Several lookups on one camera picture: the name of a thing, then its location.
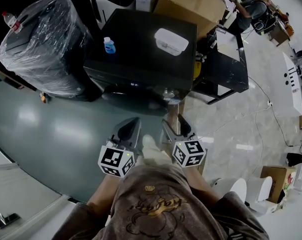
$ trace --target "white box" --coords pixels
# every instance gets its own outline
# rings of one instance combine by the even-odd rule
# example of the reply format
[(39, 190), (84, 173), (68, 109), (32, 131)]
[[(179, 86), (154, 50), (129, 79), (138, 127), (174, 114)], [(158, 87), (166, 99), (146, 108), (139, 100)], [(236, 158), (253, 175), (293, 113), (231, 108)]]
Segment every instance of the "white box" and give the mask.
[(102, 146), (97, 164), (102, 172), (123, 178), (135, 164), (133, 152)]
[(188, 40), (164, 28), (160, 28), (154, 38), (159, 49), (173, 56), (180, 55), (189, 45)]
[(137, 11), (152, 12), (155, 8), (156, 0), (136, 0)]
[(198, 140), (177, 141), (172, 156), (181, 167), (199, 166), (206, 157), (208, 149)]

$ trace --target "backpack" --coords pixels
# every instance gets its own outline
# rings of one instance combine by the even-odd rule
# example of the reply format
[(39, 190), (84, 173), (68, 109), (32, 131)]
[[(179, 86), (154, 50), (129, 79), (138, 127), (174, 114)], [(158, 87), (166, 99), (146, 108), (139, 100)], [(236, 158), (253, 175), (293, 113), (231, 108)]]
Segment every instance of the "backpack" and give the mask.
[(254, 3), (263, 3), (265, 5), (265, 12), (257, 18), (253, 18), (251, 21), (251, 25), (255, 32), (262, 36), (274, 30), (278, 22), (264, 1), (255, 0), (250, 5), (253, 5)]

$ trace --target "cable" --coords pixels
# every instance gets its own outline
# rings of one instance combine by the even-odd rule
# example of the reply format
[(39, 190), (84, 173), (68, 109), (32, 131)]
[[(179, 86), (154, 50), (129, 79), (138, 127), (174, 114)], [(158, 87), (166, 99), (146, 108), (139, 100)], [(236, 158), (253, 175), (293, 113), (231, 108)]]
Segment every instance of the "cable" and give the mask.
[(256, 168), (254, 169), (252, 175), (255, 174), (256, 170), (257, 170), (258, 167), (260, 166), (261, 161), (262, 161), (262, 158), (263, 158), (263, 152), (264, 152), (264, 150), (265, 150), (265, 145), (264, 145), (264, 142), (263, 142), (263, 138), (262, 138), (262, 135), (261, 135), (261, 132), (260, 132), (260, 130), (259, 130), (258, 123), (257, 123), (257, 115), (258, 115), (258, 112), (255, 114), (255, 125), (256, 125), (256, 128), (257, 128), (257, 132), (259, 133), (260, 138), (261, 138), (261, 141), (262, 141), (262, 152), (261, 152), (261, 156), (260, 156), (260, 161), (259, 161), (258, 165), (256, 166)]
[[(269, 102), (271, 103), (271, 99), (270, 99), (269, 96), (266, 94), (266, 92), (262, 89), (262, 87), (261, 87), (261, 86), (260, 86), (260, 85), (252, 78), (252, 77), (248, 76), (248, 78), (250, 78), (253, 82), (255, 82), (255, 83), (257, 84), (257, 86), (259, 86), (259, 88), (261, 89), (261, 91), (265, 94), (265, 96), (268, 98)], [(283, 130), (282, 130), (282, 128), (281, 128), (281, 126), (280, 126), (280, 124), (279, 124), (279, 121), (278, 121), (278, 119), (277, 119), (277, 117), (276, 117), (275, 110), (273, 109), (273, 105), (271, 105), (271, 108), (272, 108), (273, 116), (274, 116), (274, 118), (275, 118), (275, 120), (276, 120), (276, 122), (277, 122), (277, 125), (279, 126), (279, 128), (280, 128), (280, 130), (281, 130), (281, 133), (282, 133), (282, 136), (283, 136), (283, 140), (284, 140), (284, 142), (285, 142), (285, 145), (286, 145), (287, 147), (289, 147), (289, 148), (299, 147), (300, 144), (299, 144), (299, 145), (288, 145), (288, 143), (287, 143), (287, 141), (286, 141), (286, 138), (285, 138), (285, 135), (284, 135), (284, 133), (283, 133)]]
[(254, 29), (252, 29), (252, 30), (250, 30), (250, 31), (248, 31), (248, 32), (241, 33), (241, 35), (244, 35), (244, 34), (247, 34), (247, 33), (251, 33), (253, 30), (255, 30), (255, 28), (254, 28)]
[(240, 120), (240, 119), (245, 118), (245, 117), (247, 117), (247, 116), (250, 116), (250, 115), (252, 115), (252, 114), (254, 114), (254, 113), (258, 113), (258, 112), (261, 112), (261, 111), (266, 111), (266, 110), (268, 110), (269, 108), (270, 108), (270, 107), (265, 108), (265, 109), (261, 109), (261, 110), (258, 110), (258, 111), (254, 111), (254, 112), (252, 112), (252, 113), (250, 113), (250, 114), (245, 114), (245, 115), (243, 115), (243, 116), (241, 116), (241, 117), (239, 117), (239, 118), (233, 119), (233, 120), (231, 120), (230, 122), (225, 123), (224, 125), (222, 125), (222, 126), (219, 127), (218, 129), (214, 130), (213, 133), (219, 131), (221, 128), (225, 127), (225, 126), (228, 125), (228, 124), (231, 124), (231, 123), (234, 122), (234, 121)]
[(243, 40), (243, 42), (245, 41), (245, 40), (247, 40), (247, 38), (251, 35), (251, 33), (254, 31), (254, 29), (250, 32), (250, 34), (248, 34), (247, 35), (247, 37)]

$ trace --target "black table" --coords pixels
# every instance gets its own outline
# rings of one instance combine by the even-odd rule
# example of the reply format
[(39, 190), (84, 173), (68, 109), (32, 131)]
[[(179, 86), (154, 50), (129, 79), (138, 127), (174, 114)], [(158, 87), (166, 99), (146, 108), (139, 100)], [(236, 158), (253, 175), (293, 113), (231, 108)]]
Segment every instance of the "black table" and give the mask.
[[(208, 102), (209, 105), (214, 104), (222, 99), (229, 97), (234, 93), (242, 93), (249, 89), (248, 69), (245, 50), (241, 35), (235, 36), (239, 61), (224, 55), (218, 51), (218, 45), (210, 48), (211, 43), (217, 39), (217, 33), (202, 39), (197, 44), (198, 52), (207, 54), (207, 59), (202, 63), (201, 74), (194, 82), (193, 90), (195, 92), (205, 94), (214, 99)], [(228, 89), (226, 93), (218, 95), (218, 86)]]
[[(167, 29), (189, 41), (185, 51), (173, 56), (157, 47), (155, 33)], [(161, 86), (190, 91), (196, 56), (195, 24), (143, 11), (117, 9), (102, 29), (102, 37), (110, 37), (116, 53), (105, 52), (103, 39), (84, 64), (103, 78), (113, 78), (127, 85)]]

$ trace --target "blue bottle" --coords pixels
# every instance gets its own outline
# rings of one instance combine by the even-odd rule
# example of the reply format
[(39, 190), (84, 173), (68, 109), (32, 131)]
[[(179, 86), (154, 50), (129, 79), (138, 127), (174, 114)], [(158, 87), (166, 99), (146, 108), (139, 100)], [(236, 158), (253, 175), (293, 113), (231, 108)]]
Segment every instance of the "blue bottle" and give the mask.
[(108, 54), (115, 54), (116, 53), (115, 42), (113, 42), (110, 39), (110, 37), (105, 37), (104, 38), (104, 48), (105, 48), (105, 51)]

